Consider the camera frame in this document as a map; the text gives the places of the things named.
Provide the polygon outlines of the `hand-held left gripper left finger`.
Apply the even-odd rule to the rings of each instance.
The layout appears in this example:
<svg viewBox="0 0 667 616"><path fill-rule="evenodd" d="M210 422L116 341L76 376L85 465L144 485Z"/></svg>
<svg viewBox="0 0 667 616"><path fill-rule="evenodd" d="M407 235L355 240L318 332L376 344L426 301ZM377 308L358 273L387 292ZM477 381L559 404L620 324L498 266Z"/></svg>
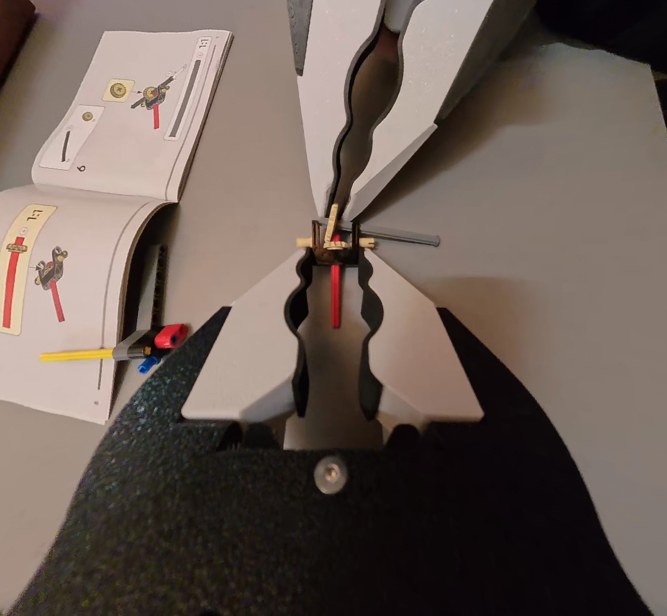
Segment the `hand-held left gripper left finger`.
<svg viewBox="0 0 667 616"><path fill-rule="evenodd" d="M181 409L187 420L303 417L310 378L298 328L308 315L313 251L297 251L229 307Z"/></svg>

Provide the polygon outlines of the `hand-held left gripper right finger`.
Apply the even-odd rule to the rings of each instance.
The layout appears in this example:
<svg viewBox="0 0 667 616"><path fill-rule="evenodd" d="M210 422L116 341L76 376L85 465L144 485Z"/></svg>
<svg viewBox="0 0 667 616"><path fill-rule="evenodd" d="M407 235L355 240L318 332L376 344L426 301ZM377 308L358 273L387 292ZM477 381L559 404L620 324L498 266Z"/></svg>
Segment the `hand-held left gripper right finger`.
<svg viewBox="0 0 667 616"><path fill-rule="evenodd" d="M358 392L381 424L477 422L484 412L435 304L371 251L358 260L363 340Z"/></svg>

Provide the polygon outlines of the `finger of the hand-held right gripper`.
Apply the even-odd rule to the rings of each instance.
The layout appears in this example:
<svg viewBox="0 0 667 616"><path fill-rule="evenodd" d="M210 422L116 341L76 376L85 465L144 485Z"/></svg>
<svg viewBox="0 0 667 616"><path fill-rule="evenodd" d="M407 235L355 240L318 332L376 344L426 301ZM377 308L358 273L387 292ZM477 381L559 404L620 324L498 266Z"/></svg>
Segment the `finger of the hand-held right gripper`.
<svg viewBox="0 0 667 616"><path fill-rule="evenodd" d="M384 0L313 0L302 74L297 78L315 208L329 214L339 153L352 125L354 76L376 36Z"/></svg>
<svg viewBox="0 0 667 616"><path fill-rule="evenodd" d="M385 27L399 35L397 92L371 132L352 184L349 220L379 196L437 129L436 120L494 0L388 0Z"/></svg>

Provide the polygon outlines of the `dark toy set box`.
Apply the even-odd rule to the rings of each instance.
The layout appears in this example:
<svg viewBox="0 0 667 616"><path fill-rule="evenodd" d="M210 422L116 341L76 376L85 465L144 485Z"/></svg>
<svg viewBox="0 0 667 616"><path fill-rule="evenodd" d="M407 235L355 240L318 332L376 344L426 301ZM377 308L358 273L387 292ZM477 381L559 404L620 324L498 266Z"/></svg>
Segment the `dark toy set box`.
<svg viewBox="0 0 667 616"><path fill-rule="evenodd" d="M1 0L1 86L12 70L36 18L30 0Z"/></svg>

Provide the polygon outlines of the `long black toy axle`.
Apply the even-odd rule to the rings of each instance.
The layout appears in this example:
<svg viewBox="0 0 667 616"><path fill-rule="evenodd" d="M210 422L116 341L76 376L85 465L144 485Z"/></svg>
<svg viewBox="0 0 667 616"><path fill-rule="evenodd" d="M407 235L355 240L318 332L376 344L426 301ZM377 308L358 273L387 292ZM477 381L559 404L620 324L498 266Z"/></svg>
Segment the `long black toy axle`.
<svg viewBox="0 0 667 616"><path fill-rule="evenodd" d="M163 320L165 283L168 264L168 247L160 244L155 250L154 296L151 308L151 326L159 326Z"/></svg>

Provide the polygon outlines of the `yellow axle toy subassembly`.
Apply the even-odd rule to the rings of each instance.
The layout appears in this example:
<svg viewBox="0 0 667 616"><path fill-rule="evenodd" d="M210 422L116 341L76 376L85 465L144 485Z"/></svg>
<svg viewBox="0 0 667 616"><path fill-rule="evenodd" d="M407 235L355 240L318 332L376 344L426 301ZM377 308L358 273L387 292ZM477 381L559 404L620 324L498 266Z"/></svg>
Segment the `yellow axle toy subassembly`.
<svg viewBox="0 0 667 616"><path fill-rule="evenodd" d="M188 337L187 324L170 324L147 330L136 330L113 348L43 353L40 362L77 362L93 360L138 360L138 371L148 373L164 357L179 347Z"/></svg>

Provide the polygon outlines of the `open instruction booklet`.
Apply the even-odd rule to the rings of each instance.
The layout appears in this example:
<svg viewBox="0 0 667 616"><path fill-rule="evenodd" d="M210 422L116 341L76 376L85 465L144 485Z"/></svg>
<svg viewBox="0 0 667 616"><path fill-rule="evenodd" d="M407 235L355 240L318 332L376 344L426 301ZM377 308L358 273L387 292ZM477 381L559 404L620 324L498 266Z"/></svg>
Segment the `open instruction booklet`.
<svg viewBox="0 0 667 616"><path fill-rule="evenodd" d="M1 192L1 400L105 424L136 244L181 199L233 34L106 31L31 184Z"/></svg>

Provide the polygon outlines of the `gear and axle toy assembly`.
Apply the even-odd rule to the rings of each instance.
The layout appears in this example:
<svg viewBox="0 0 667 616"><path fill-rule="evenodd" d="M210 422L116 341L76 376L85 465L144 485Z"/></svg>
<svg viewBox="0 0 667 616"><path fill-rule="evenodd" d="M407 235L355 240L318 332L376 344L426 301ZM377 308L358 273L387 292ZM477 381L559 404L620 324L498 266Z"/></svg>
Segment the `gear and axle toy assembly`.
<svg viewBox="0 0 667 616"><path fill-rule="evenodd" d="M368 230L357 222L341 222L338 203L331 205L325 221L312 221L310 236L296 239L297 248L311 251L316 264L329 267L332 328L341 325L343 268L356 266L361 253L375 250L384 241L431 247L440 245L439 236L396 229Z"/></svg>

